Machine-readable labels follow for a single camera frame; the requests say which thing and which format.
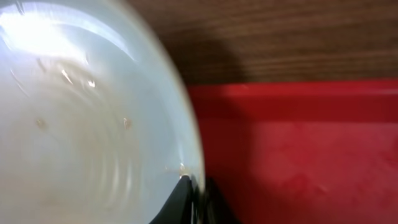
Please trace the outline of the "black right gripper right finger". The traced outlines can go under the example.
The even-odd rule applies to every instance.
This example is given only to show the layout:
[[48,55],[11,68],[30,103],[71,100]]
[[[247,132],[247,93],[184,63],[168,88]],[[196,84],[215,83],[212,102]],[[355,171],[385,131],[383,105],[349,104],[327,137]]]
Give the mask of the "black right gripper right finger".
[[241,224],[212,178],[206,179],[204,224]]

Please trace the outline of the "white plate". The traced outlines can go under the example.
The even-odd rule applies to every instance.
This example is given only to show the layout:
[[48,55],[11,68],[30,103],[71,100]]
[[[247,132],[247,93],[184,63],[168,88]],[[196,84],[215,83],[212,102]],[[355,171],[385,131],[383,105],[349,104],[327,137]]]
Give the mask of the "white plate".
[[192,104],[128,2],[1,2],[2,223],[150,223],[204,191]]

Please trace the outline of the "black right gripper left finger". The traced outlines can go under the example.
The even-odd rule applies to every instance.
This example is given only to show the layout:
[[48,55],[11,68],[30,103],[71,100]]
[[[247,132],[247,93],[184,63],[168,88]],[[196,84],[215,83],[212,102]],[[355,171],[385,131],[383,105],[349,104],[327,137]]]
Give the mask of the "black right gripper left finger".
[[191,224],[192,205],[192,181],[184,175],[150,224]]

